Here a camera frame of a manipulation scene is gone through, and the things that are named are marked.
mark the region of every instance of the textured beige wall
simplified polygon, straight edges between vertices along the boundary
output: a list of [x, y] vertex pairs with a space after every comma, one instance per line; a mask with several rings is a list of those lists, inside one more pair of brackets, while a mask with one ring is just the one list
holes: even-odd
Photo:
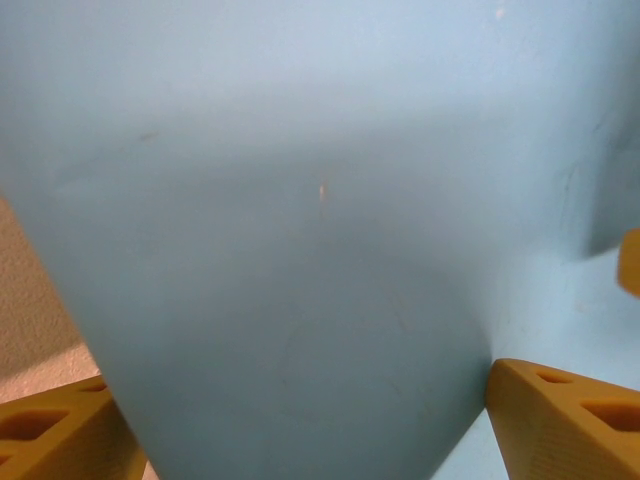
[[[0, 197], [0, 403], [98, 373], [17, 219]], [[148, 468], [144, 478], [157, 477]]]
[[0, 381], [80, 343], [47, 274], [0, 198]]

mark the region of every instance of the hole in yellow bracket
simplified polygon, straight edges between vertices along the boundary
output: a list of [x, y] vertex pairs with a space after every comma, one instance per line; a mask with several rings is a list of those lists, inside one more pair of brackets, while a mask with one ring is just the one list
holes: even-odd
[[0, 423], [0, 440], [35, 440], [68, 414], [61, 410], [17, 413]]
[[640, 432], [640, 405], [583, 402], [582, 406], [619, 432]]
[[538, 375], [545, 382], [549, 382], [549, 383], [572, 383], [571, 380], [564, 378], [560, 375], [557, 375], [555, 373], [537, 372], [536, 375]]

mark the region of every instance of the orange 3d-printed part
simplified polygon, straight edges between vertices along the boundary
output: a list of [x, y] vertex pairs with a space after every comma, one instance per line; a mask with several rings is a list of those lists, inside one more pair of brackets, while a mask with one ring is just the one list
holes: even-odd
[[2, 480], [139, 480], [145, 465], [100, 376], [0, 405]]
[[630, 230], [622, 239], [618, 283], [629, 293], [640, 297], [640, 228]]
[[503, 359], [486, 401], [511, 480], [640, 479], [640, 392]]

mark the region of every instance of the scratch mark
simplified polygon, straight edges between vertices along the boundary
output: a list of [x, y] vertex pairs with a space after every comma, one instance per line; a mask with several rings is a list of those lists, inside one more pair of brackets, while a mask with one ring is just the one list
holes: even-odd
[[401, 397], [402, 396], [402, 390], [400, 390], [400, 387], [398, 386], [398, 384], [396, 382], [394, 382], [393, 380], [391, 380], [390, 378], [385, 378], [385, 380], [389, 384], [389, 386], [391, 386], [391, 388], [393, 388], [393, 391], [396, 392], [396, 395]]
[[596, 134], [598, 133], [598, 130], [600, 130], [602, 128], [602, 126], [604, 125], [605, 120], [607, 119], [607, 115], [603, 115], [602, 118], [600, 119], [600, 121], [598, 121], [598, 123], [596, 123], [596, 126], [593, 127], [593, 130], [591, 130], [591, 134]]
[[293, 347], [295, 345], [295, 342], [304, 333], [303, 329], [308, 326], [309, 324], [306, 322], [299, 323], [293, 328], [293, 330], [291, 330], [291, 332], [289, 333], [289, 336], [284, 342], [284, 345], [282, 347], [282, 357], [280, 358], [280, 361], [278, 362], [278, 365], [276, 367], [278, 376], [280, 377], [280, 380], [282, 381], [282, 384], [284, 386], [288, 386], [289, 384], [286, 376], [286, 369], [287, 369], [287, 364], [291, 361], [291, 356], [293, 354]]
[[397, 301], [394, 299], [393, 294], [390, 294], [384, 288], [383, 288], [383, 293], [387, 301], [389, 302], [389, 305], [391, 305], [391, 311], [393, 312], [393, 316], [396, 318], [398, 325], [400, 325], [400, 328], [403, 331], [408, 332], [409, 326], [407, 325], [407, 322], [405, 322], [404, 318], [402, 317], [402, 314], [400, 313], [400, 308], [398, 306]]
[[324, 181], [320, 184], [320, 202], [324, 203], [327, 200], [327, 182]]
[[138, 141], [140, 142], [149, 142], [156, 138], [160, 133], [159, 132], [147, 132], [143, 133], [138, 137]]
[[565, 218], [567, 216], [567, 210], [569, 206], [569, 193], [571, 191], [571, 184], [573, 183], [573, 178], [578, 171], [579, 163], [574, 163], [571, 165], [569, 169], [569, 173], [567, 174], [567, 180], [564, 184], [564, 194], [562, 198], [562, 209], [560, 211], [560, 227], [562, 227], [565, 223]]
[[402, 310], [404, 310], [405, 302], [400, 292], [397, 289], [395, 289], [393, 285], [389, 285], [389, 292], [391, 292], [391, 296], [396, 301], [398, 308], [401, 308]]
[[418, 420], [421, 420], [421, 421], [428, 420], [429, 417], [432, 415], [432, 413], [433, 412], [431, 411], [431, 406], [427, 402], [424, 402], [424, 405], [418, 412]]

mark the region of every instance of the light blue panel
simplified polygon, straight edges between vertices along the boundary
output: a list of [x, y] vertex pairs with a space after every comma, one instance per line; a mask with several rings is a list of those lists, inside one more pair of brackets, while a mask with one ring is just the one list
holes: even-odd
[[[427, 478], [492, 358], [640, 387], [611, 250], [639, 27], [635, 0], [1, 2], [0, 182], [163, 478]], [[439, 478], [502, 471], [483, 418]]]

